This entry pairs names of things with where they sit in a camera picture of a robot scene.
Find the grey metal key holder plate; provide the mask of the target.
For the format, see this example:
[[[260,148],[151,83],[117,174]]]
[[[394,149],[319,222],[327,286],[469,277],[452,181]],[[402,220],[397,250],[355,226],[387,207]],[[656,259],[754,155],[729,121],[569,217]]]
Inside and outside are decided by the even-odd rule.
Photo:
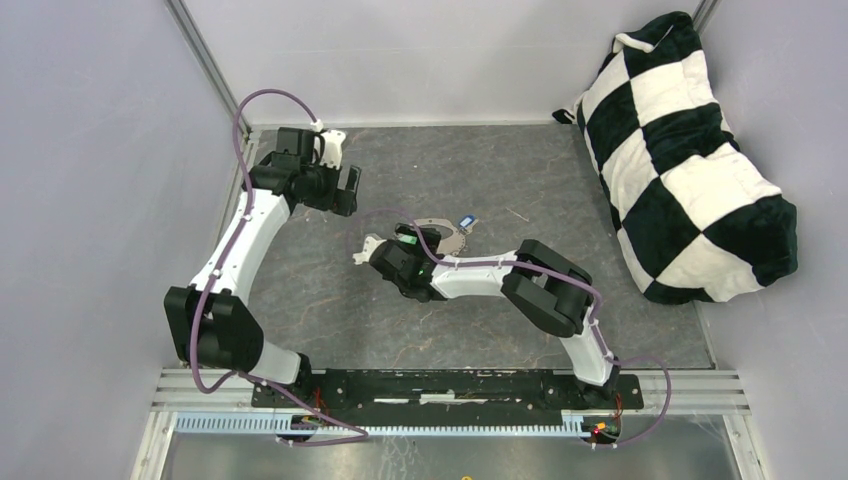
[[[421,218],[415,219],[414,223],[423,233],[439,236],[437,242],[428,240],[428,247],[433,254],[458,256],[465,250],[466,235],[448,219]]]

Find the green tagged key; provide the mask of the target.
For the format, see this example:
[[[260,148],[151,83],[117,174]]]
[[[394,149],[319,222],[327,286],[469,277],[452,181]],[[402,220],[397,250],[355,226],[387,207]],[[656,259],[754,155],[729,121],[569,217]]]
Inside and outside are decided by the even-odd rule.
[[[406,244],[415,245],[418,242],[418,237],[416,235],[410,234],[397,234],[396,238]]]

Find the blue tagged key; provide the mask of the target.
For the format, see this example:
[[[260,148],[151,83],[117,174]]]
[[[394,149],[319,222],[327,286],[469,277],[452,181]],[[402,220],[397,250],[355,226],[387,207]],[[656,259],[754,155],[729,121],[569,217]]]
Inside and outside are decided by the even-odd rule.
[[[458,229],[464,235],[468,235],[473,231],[473,228],[478,223],[478,219],[474,215],[465,215],[458,222]]]

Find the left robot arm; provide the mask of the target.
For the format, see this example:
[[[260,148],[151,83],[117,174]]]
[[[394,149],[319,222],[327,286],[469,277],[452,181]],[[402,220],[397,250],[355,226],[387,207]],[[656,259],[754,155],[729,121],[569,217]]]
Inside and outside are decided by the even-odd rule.
[[[272,240],[297,206],[343,217],[356,211],[360,168],[351,167],[346,183],[339,183],[345,140],[345,132],[320,125],[278,129],[275,148],[249,169],[250,182],[210,259],[187,286],[174,286],[164,297],[180,360],[274,382],[290,407],[312,399],[307,357],[266,339],[248,309],[249,294]]]

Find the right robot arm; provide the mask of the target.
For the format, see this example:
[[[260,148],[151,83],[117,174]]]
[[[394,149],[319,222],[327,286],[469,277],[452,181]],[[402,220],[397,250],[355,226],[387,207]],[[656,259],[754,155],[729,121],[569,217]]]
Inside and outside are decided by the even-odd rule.
[[[440,236],[401,224],[382,239],[369,234],[352,258],[367,264],[406,298],[421,303],[467,296],[505,298],[537,329],[556,337],[568,355],[580,400],[602,408],[618,393],[617,359],[597,328],[602,297],[591,276],[538,240],[490,257],[435,252]]]

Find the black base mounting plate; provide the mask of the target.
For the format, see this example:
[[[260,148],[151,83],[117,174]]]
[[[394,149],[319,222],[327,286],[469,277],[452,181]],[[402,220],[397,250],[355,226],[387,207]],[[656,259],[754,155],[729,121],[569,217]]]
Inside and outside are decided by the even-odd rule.
[[[551,369],[327,369],[302,373],[286,390],[312,407],[367,403],[530,403],[566,410],[641,409],[639,379],[614,372],[603,387]]]

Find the black white checkered pillow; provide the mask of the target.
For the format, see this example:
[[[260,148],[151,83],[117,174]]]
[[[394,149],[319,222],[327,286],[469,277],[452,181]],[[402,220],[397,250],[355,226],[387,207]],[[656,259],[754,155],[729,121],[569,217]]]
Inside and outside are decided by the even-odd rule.
[[[553,116],[579,128],[646,299],[721,303],[797,271],[796,206],[742,152],[689,14],[617,34]]]

